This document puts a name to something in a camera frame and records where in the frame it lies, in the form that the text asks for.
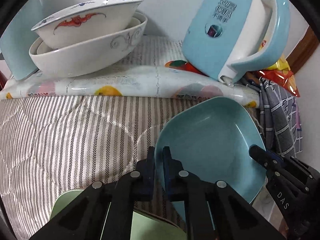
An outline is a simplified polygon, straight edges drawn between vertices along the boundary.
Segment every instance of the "bowl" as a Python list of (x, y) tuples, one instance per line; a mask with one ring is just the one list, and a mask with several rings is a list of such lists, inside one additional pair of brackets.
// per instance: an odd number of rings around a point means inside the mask
[[(141, 22), (135, 18), (135, 17), (132, 17), (131, 18), (131, 21), (129, 22), (128, 26), (126, 27), (126, 29), (129, 29), (131, 27), (135, 27), (137, 25), (141, 24)], [(37, 49), (37, 55), (40, 55), (40, 54), (44, 54), (44, 53), (47, 53), (47, 52), (50, 52), (50, 51), (53, 51), (54, 49), (50, 48), (47, 44), (45, 44), (45, 42), (43, 41), (38, 49)]]
[[(60, 211), (69, 205), (84, 190), (71, 189), (62, 193), (53, 204), (50, 215), (52, 220)], [(150, 216), (145, 212), (133, 211), (130, 240), (186, 240), (187, 235), (182, 229), (171, 225), (165, 220)]]
[[(254, 144), (265, 149), (244, 107), (229, 98), (212, 98), (176, 115), (162, 129), (155, 149), (157, 176), (164, 188), (162, 149), (169, 146), (184, 170), (211, 183), (224, 180), (250, 203), (266, 177), (249, 156)], [(185, 219), (183, 202), (172, 204)]]
[(92, 0), (58, 11), (32, 27), (52, 49), (126, 28), (143, 0)]
[(38, 38), (31, 45), (29, 55), (46, 75), (74, 77), (96, 72), (127, 56), (140, 42), (148, 19), (141, 13), (135, 13), (134, 17), (141, 24), (39, 55), (37, 50), (43, 40)]

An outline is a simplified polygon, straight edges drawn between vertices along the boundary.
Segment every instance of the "light blue kettle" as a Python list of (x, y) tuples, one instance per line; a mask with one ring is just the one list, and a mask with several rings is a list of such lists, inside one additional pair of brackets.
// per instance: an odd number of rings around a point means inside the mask
[[(188, 61), (223, 82), (267, 68), (281, 57), (290, 28), (288, 0), (204, 0), (182, 51)], [(265, 40), (263, 49), (259, 50)]]

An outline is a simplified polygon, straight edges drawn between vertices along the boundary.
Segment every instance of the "blue square dish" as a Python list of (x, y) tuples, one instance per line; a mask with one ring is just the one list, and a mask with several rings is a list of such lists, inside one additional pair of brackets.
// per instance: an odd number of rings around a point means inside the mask
[[(201, 180), (226, 181), (247, 202), (252, 202), (265, 181), (266, 171), (249, 156), (249, 147), (265, 149), (260, 134), (243, 106), (216, 97), (176, 115), (162, 129), (156, 143), (156, 173), (164, 188), (162, 149)], [(184, 203), (174, 202), (185, 219)]]

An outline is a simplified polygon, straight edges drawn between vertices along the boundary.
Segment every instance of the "white bowl with swirl pattern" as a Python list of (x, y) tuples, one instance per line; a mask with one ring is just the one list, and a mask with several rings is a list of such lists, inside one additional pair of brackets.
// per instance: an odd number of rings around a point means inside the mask
[(82, 41), (62, 49), (42, 48), (38, 38), (30, 47), (29, 55), (44, 74), (54, 77), (74, 77), (96, 72), (126, 57), (141, 41), (147, 17), (135, 13), (123, 31)]

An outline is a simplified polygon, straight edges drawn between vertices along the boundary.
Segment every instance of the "dish towel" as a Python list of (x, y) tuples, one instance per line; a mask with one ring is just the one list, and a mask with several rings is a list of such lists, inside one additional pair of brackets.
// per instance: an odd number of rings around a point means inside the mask
[(261, 137), (268, 150), (297, 157), (302, 152), (302, 129), (297, 98), (275, 82), (260, 78)]

